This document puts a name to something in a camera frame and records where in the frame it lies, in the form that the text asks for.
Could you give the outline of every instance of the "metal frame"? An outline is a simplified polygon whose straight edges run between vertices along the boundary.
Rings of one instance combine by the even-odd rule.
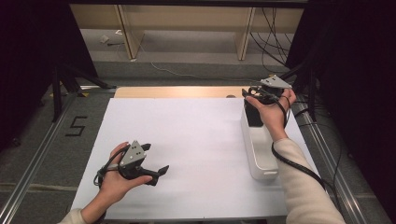
[[[300,109],[306,109],[306,106],[303,104],[300,104],[299,107]],[[361,211],[361,206],[359,205],[356,198],[353,196],[352,190],[349,188],[342,174],[342,171],[339,167],[337,167],[337,161],[332,155],[332,152],[330,151],[329,146],[327,145],[318,125],[311,119],[309,114],[303,113],[303,116],[306,123],[312,123],[312,125],[309,125],[309,131],[311,132],[312,137],[314,138],[315,143],[318,146],[320,155],[325,161],[329,172],[331,174],[334,174],[335,168],[337,168],[337,174],[335,176],[335,186],[340,193],[341,199],[344,202],[350,218],[352,219],[353,223],[367,223],[367,220]]]
[[[190,6],[190,7],[287,7],[303,8],[308,0],[58,0],[69,4],[98,5],[140,5],[140,6]],[[318,1],[309,4],[333,4],[332,1]]]
[[[14,218],[25,194],[29,189],[30,183],[35,178],[35,175],[38,172],[43,160],[46,158],[48,151],[50,150],[50,145],[55,139],[60,127],[64,122],[65,114],[67,113],[68,108],[76,99],[77,94],[69,94],[64,102],[64,111],[60,114],[60,117],[56,122],[52,122],[49,130],[41,142],[37,152],[33,156],[29,166],[26,168],[23,176],[20,179],[20,182],[17,184],[15,189],[12,191],[11,195],[8,197],[5,205],[3,206],[0,213],[0,221],[2,224],[10,223],[11,219]]]

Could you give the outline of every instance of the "person's left hand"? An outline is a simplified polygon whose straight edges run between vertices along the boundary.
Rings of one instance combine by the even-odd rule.
[[[111,151],[110,158],[127,145],[127,142],[119,144]],[[119,163],[120,159],[121,154],[111,163]],[[113,203],[121,200],[130,189],[146,184],[151,179],[152,177],[149,175],[142,175],[136,179],[127,180],[122,177],[117,170],[107,171],[102,182],[102,187],[99,189],[99,193],[81,210],[82,218],[86,223],[95,222]]]

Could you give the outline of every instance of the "white sheet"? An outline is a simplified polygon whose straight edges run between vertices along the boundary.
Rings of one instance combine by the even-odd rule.
[[[111,99],[72,208],[97,193],[92,183],[123,141],[151,143],[142,166],[169,165],[156,187],[140,186],[108,211],[108,220],[169,221],[285,216],[278,178],[257,181],[241,130],[243,99]],[[294,118],[287,132],[315,168]]]

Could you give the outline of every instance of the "finger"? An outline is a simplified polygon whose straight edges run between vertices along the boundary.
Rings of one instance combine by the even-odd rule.
[[[260,103],[260,101],[257,100],[257,99],[254,98],[254,97],[247,96],[247,97],[246,97],[246,100],[247,100],[251,105],[253,105],[254,107],[256,107],[257,109],[259,109],[260,107],[262,107],[262,103]]]
[[[293,104],[295,101],[296,101],[296,99],[297,99],[297,96],[296,96],[296,94],[294,93],[294,91],[293,90],[290,90],[290,103],[291,104]]]
[[[291,95],[290,89],[283,90],[282,95],[285,96],[285,97],[290,98],[290,95]]]
[[[113,155],[115,155],[117,152],[119,152],[121,149],[123,149],[124,147],[128,146],[128,142],[123,142],[121,144],[119,144],[118,146],[116,146],[110,153],[110,158],[113,157]],[[121,153],[119,155],[117,155],[116,158],[114,158],[114,160],[111,162],[111,164],[114,163],[118,163],[121,159]]]
[[[148,183],[149,181],[152,180],[152,176],[150,175],[141,175],[138,178],[129,180],[129,187],[132,188],[136,188],[137,186],[143,185]]]

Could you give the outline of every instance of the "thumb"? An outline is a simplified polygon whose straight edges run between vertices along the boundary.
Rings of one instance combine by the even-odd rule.
[[[260,107],[262,107],[262,103],[260,103],[260,101],[257,100],[257,99],[254,98],[254,97],[247,96],[245,99],[246,99],[251,105],[253,105],[254,107],[256,107],[257,109],[259,109]]]
[[[141,175],[138,178],[129,180],[130,188],[135,188],[137,186],[143,185],[148,183],[149,181],[152,180],[152,176],[150,175]]]

